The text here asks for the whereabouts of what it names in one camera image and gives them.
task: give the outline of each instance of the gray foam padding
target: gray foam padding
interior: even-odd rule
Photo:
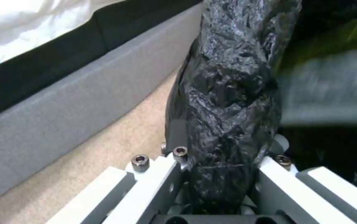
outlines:
[[[0,114],[0,195],[133,109],[186,57],[201,5]]]

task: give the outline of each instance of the beige carpet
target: beige carpet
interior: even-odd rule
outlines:
[[[106,167],[124,169],[139,153],[156,158],[174,76],[113,125],[0,197],[0,223],[45,223]]]

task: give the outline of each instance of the white sheet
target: white sheet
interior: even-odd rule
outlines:
[[[123,0],[0,0],[0,63],[87,22]]]

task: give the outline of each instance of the black plastic bag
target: black plastic bag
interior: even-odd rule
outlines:
[[[166,112],[185,119],[194,214],[233,214],[253,181],[281,103],[272,69],[290,40],[301,0],[205,0],[201,32]]]

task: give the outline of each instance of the hex socket bolt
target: hex socket bolt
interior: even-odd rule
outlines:
[[[292,165],[292,161],[284,156],[284,155],[279,155],[275,157],[275,161],[281,165],[282,167],[284,167],[286,170],[290,170],[290,166]]]
[[[132,159],[132,166],[136,172],[145,172],[150,167],[150,158],[144,154],[135,155]]]
[[[184,163],[188,160],[188,149],[185,146],[177,146],[173,149],[173,158],[179,162]]]
[[[160,144],[160,154],[162,155],[166,155],[166,142],[163,142],[162,144]]]

